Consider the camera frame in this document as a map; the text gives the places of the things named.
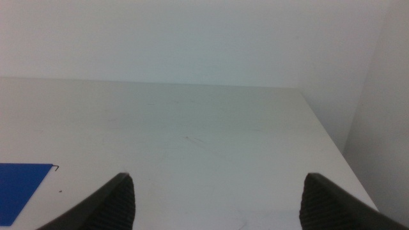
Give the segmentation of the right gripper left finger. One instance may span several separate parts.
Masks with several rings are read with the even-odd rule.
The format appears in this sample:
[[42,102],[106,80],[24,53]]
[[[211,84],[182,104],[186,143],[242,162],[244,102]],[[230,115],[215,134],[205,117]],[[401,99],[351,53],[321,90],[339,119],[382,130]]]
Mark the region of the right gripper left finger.
[[132,177],[121,172],[38,230],[131,230],[135,219]]

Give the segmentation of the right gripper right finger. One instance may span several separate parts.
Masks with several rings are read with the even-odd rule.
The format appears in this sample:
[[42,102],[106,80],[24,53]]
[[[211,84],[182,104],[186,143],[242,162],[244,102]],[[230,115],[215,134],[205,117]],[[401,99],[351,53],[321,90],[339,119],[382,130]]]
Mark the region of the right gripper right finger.
[[319,173],[309,173],[299,211],[306,230],[408,230]]

